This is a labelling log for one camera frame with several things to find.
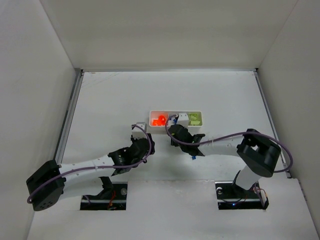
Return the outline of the green lego brick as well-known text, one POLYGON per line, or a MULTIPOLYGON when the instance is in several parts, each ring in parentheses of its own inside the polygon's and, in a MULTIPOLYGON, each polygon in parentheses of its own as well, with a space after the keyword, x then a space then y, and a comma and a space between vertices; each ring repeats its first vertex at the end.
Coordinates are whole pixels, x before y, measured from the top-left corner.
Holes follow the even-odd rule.
POLYGON ((198 121, 199 120, 199 115, 197 113, 189 113, 188 116, 191 121, 198 121))
POLYGON ((199 120, 192 120, 192 121, 190 121, 190 125, 191 126, 201 126, 202 122, 199 120))

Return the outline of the orange dome lego piece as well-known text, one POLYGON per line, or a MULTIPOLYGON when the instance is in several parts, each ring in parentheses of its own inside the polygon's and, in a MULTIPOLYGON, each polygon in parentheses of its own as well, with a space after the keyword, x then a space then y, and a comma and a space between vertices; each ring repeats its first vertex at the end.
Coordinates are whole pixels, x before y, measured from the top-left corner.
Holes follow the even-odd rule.
POLYGON ((166 123, 166 121, 167 121, 167 118, 166 118, 166 116, 164 116, 164 115, 160 115, 160 116, 158 117, 158 121, 159 121, 162 125, 164 125, 164 124, 166 123))

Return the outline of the orange ring lego piece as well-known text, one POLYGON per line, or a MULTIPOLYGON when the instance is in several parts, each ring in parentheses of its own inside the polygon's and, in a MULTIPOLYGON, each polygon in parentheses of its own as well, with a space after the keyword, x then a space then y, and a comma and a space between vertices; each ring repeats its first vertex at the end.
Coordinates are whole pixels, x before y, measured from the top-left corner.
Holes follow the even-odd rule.
POLYGON ((151 125, 158 127, 158 126, 162 126, 163 123, 162 123, 162 121, 159 120, 159 119, 153 119, 151 125))

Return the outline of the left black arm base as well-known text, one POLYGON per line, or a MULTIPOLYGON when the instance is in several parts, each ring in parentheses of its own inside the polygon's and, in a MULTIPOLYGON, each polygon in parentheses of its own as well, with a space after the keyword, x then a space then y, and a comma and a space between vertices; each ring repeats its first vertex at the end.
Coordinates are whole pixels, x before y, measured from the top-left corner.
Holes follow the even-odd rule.
POLYGON ((97 194, 83 195, 81 211, 125 211, 127 208, 128 183, 112 182, 109 177, 101 177, 101 187, 97 194))

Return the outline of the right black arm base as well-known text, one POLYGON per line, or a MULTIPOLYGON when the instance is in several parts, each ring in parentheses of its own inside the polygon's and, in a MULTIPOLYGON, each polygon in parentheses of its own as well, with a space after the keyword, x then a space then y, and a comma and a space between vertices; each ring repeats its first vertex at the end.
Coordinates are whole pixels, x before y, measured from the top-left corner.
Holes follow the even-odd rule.
POLYGON ((258 182, 249 190, 236 186, 231 181, 215 182, 219 210, 266 210, 269 198, 258 182))

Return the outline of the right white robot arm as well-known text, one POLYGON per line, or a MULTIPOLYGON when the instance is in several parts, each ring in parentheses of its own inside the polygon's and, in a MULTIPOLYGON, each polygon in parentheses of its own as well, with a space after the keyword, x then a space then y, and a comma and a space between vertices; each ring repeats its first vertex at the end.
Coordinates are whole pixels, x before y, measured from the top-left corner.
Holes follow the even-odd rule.
POLYGON ((281 148, 276 143, 253 128, 241 133, 240 140, 232 137, 205 139, 205 134, 192 135, 181 124, 166 126, 165 130, 171 138, 171 145, 193 158, 211 155, 241 158, 245 167, 236 174, 232 183, 238 189, 249 190, 260 178, 272 177, 281 155, 281 148))

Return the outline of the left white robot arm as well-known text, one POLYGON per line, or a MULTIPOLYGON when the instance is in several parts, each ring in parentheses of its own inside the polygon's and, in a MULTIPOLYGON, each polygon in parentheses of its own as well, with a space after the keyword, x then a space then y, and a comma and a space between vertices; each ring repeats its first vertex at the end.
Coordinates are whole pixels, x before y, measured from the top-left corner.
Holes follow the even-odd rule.
POLYGON ((155 153, 150 133, 132 136, 130 140, 131 146, 97 159, 72 164, 57 164, 54 159, 46 161, 26 180, 27 203, 35 212, 46 210, 64 198, 86 195, 84 183, 95 180, 100 181, 97 195, 106 195, 113 187, 111 177, 128 173, 155 153))

